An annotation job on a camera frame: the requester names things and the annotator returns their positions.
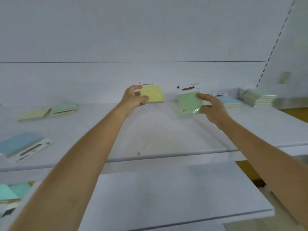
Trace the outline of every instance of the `white wall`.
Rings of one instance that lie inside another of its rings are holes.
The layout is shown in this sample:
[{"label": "white wall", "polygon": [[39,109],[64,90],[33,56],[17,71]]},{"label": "white wall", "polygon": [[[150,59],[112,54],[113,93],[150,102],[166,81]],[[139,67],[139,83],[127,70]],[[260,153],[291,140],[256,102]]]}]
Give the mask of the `white wall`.
[{"label": "white wall", "polygon": [[276,93],[277,108],[308,107],[308,0],[295,0],[260,88]]},{"label": "white wall", "polygon": [[192,82],[235,94],[257,85],[292,1],[0,0],[0,103],[113,103],[140,81],[166,100]]}]

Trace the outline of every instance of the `black line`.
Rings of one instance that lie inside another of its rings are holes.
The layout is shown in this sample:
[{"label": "black line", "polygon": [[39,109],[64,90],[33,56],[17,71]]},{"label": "black line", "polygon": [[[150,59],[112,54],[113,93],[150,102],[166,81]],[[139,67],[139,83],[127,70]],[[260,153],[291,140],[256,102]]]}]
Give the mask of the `black line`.
[{"label": "black line", "polygon": [[34,64],[34,63],[173,63],[173,62],[266,62],[266,61],[154,61],[154,62],[0,62],[0,64]]},{"label": "black line", "polygon": [[228,218],[228,217],[250,215],[250,214],[256,214],[256,213],[260,213],[260,212],[269,212],[269,211],[272,211],[272,210],[273,209],[264,209],[264,210],[253,211],[253,212],[237,213],[237,214],[233,214],[233,215],[219,216],[219,217],[213,217],[213,218],[205,218],[205,219],[179,222],[179,223],[168,224],[168,225],[158,225],[158,226],[152,226],[152,227],[141,228],[141,229],[130,229],[128,231],[145,231],[145,230],[150,230],[150,229],[159,229],[159,228],[171,227],[171,226],[176,226],[176,225],[187,225],[187,224],[198,223],[198,222],[202,222],[202,221],[213,221],[213,220],[223,219],[223,218]]}]

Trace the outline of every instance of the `person's left arm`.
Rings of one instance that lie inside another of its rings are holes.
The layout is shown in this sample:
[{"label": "person's left arm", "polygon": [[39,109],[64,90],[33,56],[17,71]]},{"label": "person's left arm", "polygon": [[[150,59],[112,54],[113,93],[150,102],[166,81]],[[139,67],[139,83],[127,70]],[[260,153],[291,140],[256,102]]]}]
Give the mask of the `person's left arm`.
[{"label": "person's left arm", "polygon": [[9,231],[78,230],[97,179],[118,132],[133,109],[149,97],[129,87],[121,102],[87,132],[56,164]]}]

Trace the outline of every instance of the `yellow sticky note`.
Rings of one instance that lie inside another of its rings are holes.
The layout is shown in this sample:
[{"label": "yellow sticky note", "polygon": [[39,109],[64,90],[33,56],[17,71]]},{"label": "yellow sticky note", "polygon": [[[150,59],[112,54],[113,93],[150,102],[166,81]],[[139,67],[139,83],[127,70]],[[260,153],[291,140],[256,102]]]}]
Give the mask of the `yellow sticky note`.
[{"label": "yellow sticky note", "polygon": [[40,119],[46,116],[50,108],[31,109],[25,114],[18,117],[18,121]]},{"label": "yellow sticky note", "polygon": [[150,97],[147,103],[163,103],[164,96],[160,86],[157,85],[144,85],[140,89],[140,95],[146,95]]}]

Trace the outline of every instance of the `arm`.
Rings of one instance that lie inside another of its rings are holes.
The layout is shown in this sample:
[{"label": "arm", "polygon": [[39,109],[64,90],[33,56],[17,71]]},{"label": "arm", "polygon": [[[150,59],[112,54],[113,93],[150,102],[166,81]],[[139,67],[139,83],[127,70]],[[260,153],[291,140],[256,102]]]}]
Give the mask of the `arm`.
[{"label": "arm", "polygon": [[209,94],[197,97],[212,103],[201,111],[243,153],[294,218],[308,228],[308,167],[234,121],[217,98]]},{"label": "arm", "polygon": [[147,101],[135,85],[122,101],[87,132],[56,164],[25,205],[9,231],[78,230],[98,176],[125,119]]}]

